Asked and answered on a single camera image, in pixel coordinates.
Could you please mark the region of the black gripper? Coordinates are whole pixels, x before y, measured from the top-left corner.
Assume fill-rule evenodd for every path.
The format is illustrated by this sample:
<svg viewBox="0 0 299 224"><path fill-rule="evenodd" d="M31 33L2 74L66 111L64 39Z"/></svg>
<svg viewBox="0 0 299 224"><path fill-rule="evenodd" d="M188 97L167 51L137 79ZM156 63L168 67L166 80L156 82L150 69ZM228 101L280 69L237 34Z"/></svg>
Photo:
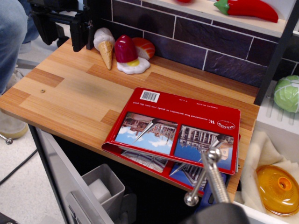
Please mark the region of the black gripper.
<svg viewBox="0 0 299 224"><path fill-rule="evenodd" d="M226 191L224 180L217 167L217 162L221 158L218 148L212 147L204 152L202 162L204 169L197 179L197 183L191 192L184 196L187 206L193 207L198 204L198 191L206 175L212 194L217 204L207 207L190 217L181 221L180 224L249 224L249 219L238 205L230 203L230 198Z"/></svg>

